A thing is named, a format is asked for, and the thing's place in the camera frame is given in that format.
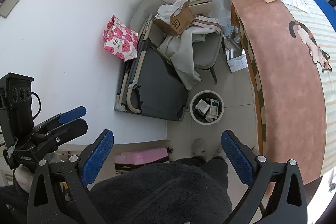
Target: snack bag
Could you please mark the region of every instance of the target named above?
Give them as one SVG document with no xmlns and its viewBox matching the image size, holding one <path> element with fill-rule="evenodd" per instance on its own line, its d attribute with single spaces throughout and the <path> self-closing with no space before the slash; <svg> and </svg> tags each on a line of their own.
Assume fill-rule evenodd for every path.
<svg viewBox="0 0 336 224">
<path fill-rule="evenodd" d="M 103 33 L 104 50 L 126 62 L 137 57 L 138 34 L 114 15 Z"/>
</svg>

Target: chair leg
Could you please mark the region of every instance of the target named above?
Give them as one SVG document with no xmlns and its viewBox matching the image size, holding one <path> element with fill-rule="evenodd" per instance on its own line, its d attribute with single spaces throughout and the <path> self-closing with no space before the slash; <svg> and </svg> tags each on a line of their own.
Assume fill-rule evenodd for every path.
<svg viewBox="0 0 336 224">
<path fill-rule="evenodd" d="M 215 73 L 215 70 L 213 69 L 213 67 L 210 68 L 210 72 L 211 72 L 212 78 L 215 81 L 215 84 L 217 85 L 218 84 L 217 77 L 216 77 L 216 73 Z"/>
</svg>

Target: blue gripper pad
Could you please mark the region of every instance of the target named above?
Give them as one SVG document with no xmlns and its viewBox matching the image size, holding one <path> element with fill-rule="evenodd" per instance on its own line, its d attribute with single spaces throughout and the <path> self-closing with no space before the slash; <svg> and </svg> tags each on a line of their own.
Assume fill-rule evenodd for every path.
<svg viewBox="0 0 336 224">
<path fill-rule="evenodd" d="M 240 181 L 251 186 L 254 182 L 252 165 L 226 131 L 222 134 L 221 143 Z"/>
<path fill-rule="evenodd" d="M 113 133 L 108 130 L 104 138 L 100 141 L 83 165 L 81 181 L 85 187 L 95 181 L 101 167 L 113 147 L 113 143 Z"/>
</svg>

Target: cat tail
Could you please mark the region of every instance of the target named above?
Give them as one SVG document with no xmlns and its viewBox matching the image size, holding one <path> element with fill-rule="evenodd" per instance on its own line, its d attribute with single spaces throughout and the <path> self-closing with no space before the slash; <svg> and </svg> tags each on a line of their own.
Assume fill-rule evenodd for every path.
<svg viewBox="0 0 336 224">
<path fill-rule="evenodd" d="M 298 21 L 291 21 L 291 22 L 289 23 L 289 25 L 288 25 L 288 27 L 289 27 L 289 32 L 291 33 L 291 36 L 292 36 L 293 38 L 296 38 L 296 35 L 295 35 L 295 32 L 294 32 L 294 26 L 295 26 L 295 25 L 301 25 L 301 23 L 298 22 Z"/>
</svg>

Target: cat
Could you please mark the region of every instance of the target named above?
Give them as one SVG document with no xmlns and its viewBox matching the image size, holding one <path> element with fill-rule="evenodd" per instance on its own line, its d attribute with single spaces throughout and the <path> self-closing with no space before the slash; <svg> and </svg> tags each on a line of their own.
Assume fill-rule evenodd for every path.
<svg viewBox="0 0 336 224">
<path fill-rule="evenodd" d="M 309 48 L 309 53 L 313 59 L 313 62 L 315 64 L 319 62 L 323 72 L 325 70 L 332 71 L 332 68 L 329 64 L 330 55 L 317 45 L 314 35 L 311 33 L 311 31 L 304 24 L 298 21 L 291 21 L 289 23 L 289 32 L 293 38 L 296 38 L 294 26 L 297 26 L 298 35 L 301 37 L 302 42 L 305 43 Z"/>
</svg>

